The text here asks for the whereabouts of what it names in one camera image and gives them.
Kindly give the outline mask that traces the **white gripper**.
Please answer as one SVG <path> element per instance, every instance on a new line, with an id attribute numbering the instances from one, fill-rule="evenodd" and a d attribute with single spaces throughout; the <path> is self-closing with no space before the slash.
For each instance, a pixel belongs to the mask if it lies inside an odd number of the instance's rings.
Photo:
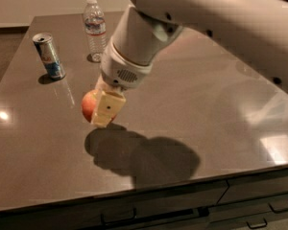
<path id="1" fill-rule="evenodd" d="M 104 82 L 114 87 L 135 89 L 151 73 L 153 64 L 141 66 L 124 59 L 116 50 L 112 39 L 106 47 L 100 69 L 101 76 L 96 81 L 93 97 L 95 107 L 91 124 L 107 127 L 126 103 L 126 98 L 116 92 L 101 90 Z"/>

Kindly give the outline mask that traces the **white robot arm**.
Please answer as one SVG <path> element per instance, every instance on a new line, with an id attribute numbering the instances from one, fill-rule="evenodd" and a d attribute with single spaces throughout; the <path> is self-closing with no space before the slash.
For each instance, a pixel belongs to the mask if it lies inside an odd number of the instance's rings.
<path id="1" fill-rule="evenodd" d="M 288 2 L 131 0 L 108 42 L 90 121 L 106 127 L 151 72 L 153 59 L 183 28 L 207 35 L 288 93 Z"/>

